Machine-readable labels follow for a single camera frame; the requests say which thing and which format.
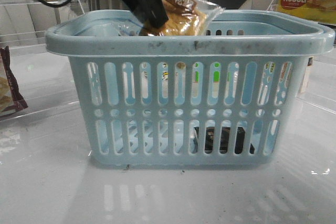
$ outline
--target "plastic basket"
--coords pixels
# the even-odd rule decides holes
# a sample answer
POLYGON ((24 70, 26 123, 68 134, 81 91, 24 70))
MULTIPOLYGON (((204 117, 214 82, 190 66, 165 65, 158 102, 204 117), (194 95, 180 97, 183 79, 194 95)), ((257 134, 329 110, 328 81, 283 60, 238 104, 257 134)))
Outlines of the plastic basket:
POLYGON ((69 56, 104 164, 267 162, 308 58, 334 41, 328 27, 250 10, 225 11, 210 36, 123 37, 124 24, 138 32, 131 13, 100 10, 46 34, 50 52, 69 56))

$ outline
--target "white table surface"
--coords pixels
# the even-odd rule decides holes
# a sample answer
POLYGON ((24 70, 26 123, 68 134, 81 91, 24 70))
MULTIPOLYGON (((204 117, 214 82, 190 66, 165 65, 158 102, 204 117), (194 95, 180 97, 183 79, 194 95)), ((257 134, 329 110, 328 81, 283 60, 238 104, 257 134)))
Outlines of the white table surface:
POLYGON ((67 58, 12 55, 30 108, 0 121, 0 223, 336 223, 336 65, 322 57, 271 163, 124 170, 89 156, 67 58))

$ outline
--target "light blue plastic basket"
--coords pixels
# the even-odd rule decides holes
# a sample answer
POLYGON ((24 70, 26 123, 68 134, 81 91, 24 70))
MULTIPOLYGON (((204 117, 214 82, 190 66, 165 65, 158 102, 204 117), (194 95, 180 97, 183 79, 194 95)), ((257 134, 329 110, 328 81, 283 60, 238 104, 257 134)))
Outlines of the light blue plastic basket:
POLYGON ((100 10, 46 34, 47 49, 69 57, 92 154, 104 164, 267 162, 308 58, 334 41, 317 23, 251 10, 225 11, 210 36, 121 36, 137 24, 127 11, 100 10))

